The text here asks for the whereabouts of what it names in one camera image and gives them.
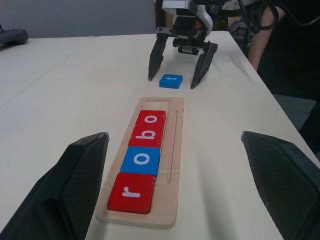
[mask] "gray wall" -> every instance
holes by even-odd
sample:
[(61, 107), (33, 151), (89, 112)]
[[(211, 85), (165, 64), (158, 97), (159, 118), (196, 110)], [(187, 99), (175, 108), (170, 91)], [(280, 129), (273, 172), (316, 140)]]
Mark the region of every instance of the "gray wall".
[(154, 0), (9, 0), (0, 4), (0, 24), (25, 29), (30, 38), (149, 34), (156, 31), (154, 6)]

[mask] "person's arm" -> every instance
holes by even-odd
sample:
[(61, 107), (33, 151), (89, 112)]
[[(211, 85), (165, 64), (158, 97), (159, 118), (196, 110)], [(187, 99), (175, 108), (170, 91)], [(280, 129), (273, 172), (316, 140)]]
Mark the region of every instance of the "person's arm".
[[(286, 15), (286, 13), (279, 7), (276, 6), (276, 9), (279, 14), (279, 21)], [(269, 7), (267, 7), (262, 15), (261, 23), (262, 26), (271, 25), (274, 21), (274, 16)], [(262, 30), (257, 34), (253, 35), (251, 40), (251, 45), (248, 53), (248, 60), (253, 66), (253, 68), (257, 71), (260, 58), (262, 53), (264, 52), (267, 43), (269, 41), (270, 35), (272, 33), (272, 29), (270, 30)]]

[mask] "black device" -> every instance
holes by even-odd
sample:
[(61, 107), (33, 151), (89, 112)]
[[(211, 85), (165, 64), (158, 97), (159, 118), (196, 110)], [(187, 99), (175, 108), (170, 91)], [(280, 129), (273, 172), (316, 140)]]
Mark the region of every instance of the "black device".
[(158, 72), (164, 59), (163, 52), (166, 47), (168, 37), (175, 38), (173, 46), (178, 48), (181, 54), (200, 55), (196, 64), (191, 89), (194, 89), (205, 76), (210, 68), (210, 64), (218, 49), (218, 45), (212, 42), (204, 42), (207, 34), (207, 27), (197, 17), (178, 16), (173, 28), (158, 27), (154, 47), (150, 54), (148, 76), (151, 81)]
[(3, 30), (0, 25), (0, 45), (21, 45), (25, 44), (29, 39), (28, 33), (24, 29)]
[(320, 239), (320, 169), (291, 142), (245, 131), (244, 144), (262, 202), (284, 240)]
[(109, 135), (70, 144), (26, 196), (0, 240), (84, 240), (100, 193)]

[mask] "tile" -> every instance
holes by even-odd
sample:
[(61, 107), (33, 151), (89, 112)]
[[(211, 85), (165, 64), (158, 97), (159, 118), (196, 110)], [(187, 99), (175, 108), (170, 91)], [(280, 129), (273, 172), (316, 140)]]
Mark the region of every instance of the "tile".
[(182, 83), (183, 76), (165, 74), (159, 82), (160, 88), (178, 89)]
[(163, 127), (135, 126), (128, 145), (129, 147), (161, 148), (163, 133)]
[(163, 128), (166, 122), (166, 111), (141, 110), (135, 122), (136, 126), (152, 126)]
[(154, 186), (155, 178), (152, 175), (120, 172), (116, 176), (107, 208), (112, 211), (148, 214)]
[(128, 147), (120, 172), (133, 174), (158, 174), (160, 149), (155, 147)]

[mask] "white table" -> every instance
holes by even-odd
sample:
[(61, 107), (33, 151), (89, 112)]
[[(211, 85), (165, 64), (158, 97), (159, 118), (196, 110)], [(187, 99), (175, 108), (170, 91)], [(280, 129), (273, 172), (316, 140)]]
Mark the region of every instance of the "white table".
[(24, 45), (1, 47), (0, 107), (93, 39), (37, 38)]
[[(197, 57), (178, 53), (171, 39), (160, 71), (147, 80), (155, 40), (153, 34), (97, 37), (0, 108), (0, 229), (68, 144), (108, 131), (104, 182), (139, 98), (160, 96), (184, 98), (175, 226), (93, 217), (86, 239), (282, 240), (258, 195), (242, 131), (293, 142), (320, 167), (318, 160), (227, 32), (209, 36), (218, 51), (193, 90)], [(180, 89), (158, 87), (163, 74), (183, 75)]]

